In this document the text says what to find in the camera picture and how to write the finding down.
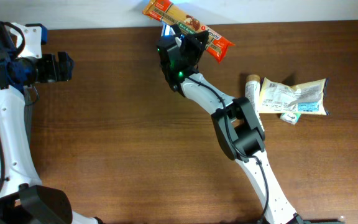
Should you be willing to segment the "white crinkled snack bag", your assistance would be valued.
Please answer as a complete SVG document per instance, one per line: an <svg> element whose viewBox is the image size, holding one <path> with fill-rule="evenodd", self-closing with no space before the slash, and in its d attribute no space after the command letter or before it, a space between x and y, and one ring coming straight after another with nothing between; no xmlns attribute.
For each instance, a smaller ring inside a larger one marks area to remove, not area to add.
<svg viewBox="0 0 358 224"><path fill-rule="evenodd" d="M259 113L328 115L323 106L328 79L288 86L264 78L260 89Z"/></svg>

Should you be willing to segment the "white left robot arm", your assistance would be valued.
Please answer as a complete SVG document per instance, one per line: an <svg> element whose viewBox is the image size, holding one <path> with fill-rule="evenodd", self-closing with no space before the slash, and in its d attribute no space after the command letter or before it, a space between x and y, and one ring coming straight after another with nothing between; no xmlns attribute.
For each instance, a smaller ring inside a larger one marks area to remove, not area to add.
<svg viewBox="0 0 358 224"><path fill-rule="evenodd" d="M0 21L0 223L99 223L76 213L67 195L43 185L29 149L38 83L67 82L73 60L66 52L43 54L42 24Z"/></svg>

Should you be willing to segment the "orange spaghetti packet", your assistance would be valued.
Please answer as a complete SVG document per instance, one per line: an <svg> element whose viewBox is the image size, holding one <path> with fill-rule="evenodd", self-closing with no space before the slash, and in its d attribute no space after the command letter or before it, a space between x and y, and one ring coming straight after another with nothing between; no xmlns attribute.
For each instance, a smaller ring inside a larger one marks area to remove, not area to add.
<svg viewBox="0 0 358 224"><path fill-rule="evenodd" d="M143 15L168 26L177 25L184 34L208 31L206 51L220 63L229 47L235 46L231 41L199 21L196 17L181 10L170 0L150 0L142 11Z"/></svg>

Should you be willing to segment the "white tube with gold cap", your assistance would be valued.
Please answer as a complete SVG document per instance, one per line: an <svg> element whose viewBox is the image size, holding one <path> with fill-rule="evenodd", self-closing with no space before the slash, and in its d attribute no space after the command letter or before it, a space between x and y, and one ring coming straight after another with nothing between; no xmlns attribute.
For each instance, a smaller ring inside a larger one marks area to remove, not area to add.
<svg viewBox="0 0 358 224"><path fill-rule="evenodd" d="M265 131L262 120L259 115L259 95L260 95L260 77L256 74L246 77L245 97L251 102L260 126Z"/></svg>

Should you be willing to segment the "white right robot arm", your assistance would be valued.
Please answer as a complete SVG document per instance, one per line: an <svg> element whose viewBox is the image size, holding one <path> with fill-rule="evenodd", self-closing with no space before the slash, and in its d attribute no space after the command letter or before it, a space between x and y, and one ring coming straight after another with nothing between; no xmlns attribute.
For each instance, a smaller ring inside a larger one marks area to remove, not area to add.
<svg viewBox="0 0 358 224"><path fill-rule="evenodd" d="M258 223L304 223L272 171L265 133L251 102L221 92L198 71L207 39L206 31L161 36L157 51L167 83L210 115L222 151L242 168L260 200Z"/></svg>

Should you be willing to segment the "teal tissue pack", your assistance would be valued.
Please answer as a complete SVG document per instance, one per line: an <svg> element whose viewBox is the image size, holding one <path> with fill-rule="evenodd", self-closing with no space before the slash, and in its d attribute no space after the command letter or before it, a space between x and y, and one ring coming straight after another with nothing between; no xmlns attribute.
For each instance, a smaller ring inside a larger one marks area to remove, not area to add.
<svg viewBox="0 0 358 224"><path fill-rule="evenodd" d="M300 113L291 113L291 112L287 112L287 113L283 113L280 115L280 119L284 122L290 123L292 125L295 125L299 119L300 119L301 114Z"/></svg>

